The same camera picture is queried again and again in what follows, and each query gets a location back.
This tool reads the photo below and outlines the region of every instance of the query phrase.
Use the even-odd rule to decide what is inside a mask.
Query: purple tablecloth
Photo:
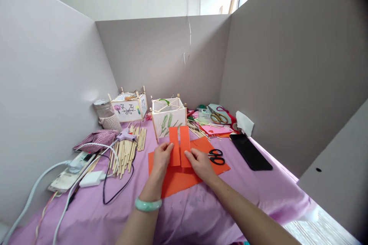
[[[152,121],[141,123],[147,128],[146,146],[137,152],[131,182],[112,201],[102,203],[102,183],[81,188],[66,212],[61,224],[59,245],[115,244],[148,178],[148,152],[157,146]],[[191,140],[197,139],[191,133]],[[278,163],[254,140],[251,141],[272,164],[272,171],[252,171],[228,138],[212,138],[211,144],[223,151],[231,169],[220,177],[241,195],[257,205],[280,224],[299,219],[314,202],[297,185],[297,179]],[[107,169],[107,159],[101,158],[95,171]],[[106,198],[111,198],[129,179],[125,173],[121,180],[109,178]],[[54,231],[66,203],[67,194],[55,198],[43,219],[37,245],[52,244]],[[19,229],[10,244],[32,244],[41,211],[31,222]],[[154,244],[219,244],[226,245],[245,238],[230,215],[218,202],[206,184],[200,183],[163,200]]]

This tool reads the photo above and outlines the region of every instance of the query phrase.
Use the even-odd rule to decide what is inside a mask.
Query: black phone
[[[232,142],[251,170],[272,170],[272,165],[244,134],[230,135]]]

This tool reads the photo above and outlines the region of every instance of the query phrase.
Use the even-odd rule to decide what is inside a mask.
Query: jade bangle
[[[161,207],[161,205],[162,205],[161,199],[156,202],[144,202],[144,201],[139,200],[139,198],[135,200],[135,207],[138,210],[144,211],[144,212],[156,211]]]

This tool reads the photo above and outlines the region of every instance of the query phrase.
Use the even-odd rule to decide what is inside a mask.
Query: glue gun
[[[121,141],[121,140],[135,141],[137,139],[137,135],[129,134],[129,129],[126,128],[122,132],[120,132],[120,134],[118,136],[116,136],[116,139],[119,140],[119,141]]]

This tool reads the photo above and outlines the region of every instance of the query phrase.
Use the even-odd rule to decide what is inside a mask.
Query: hand
[[[208,183],[208,181],[217,177],[206,153],[192,148],[192,152],[185,151],[184,154],[188,158],[189,162],[192,164],[194,172],[205,183]]]
[[[153,154],[153,168],[152,172],[159,173],[160,175],[166,174],[170,162],[170,154],[174,148],[174,144],[165,142],[155,148]]]

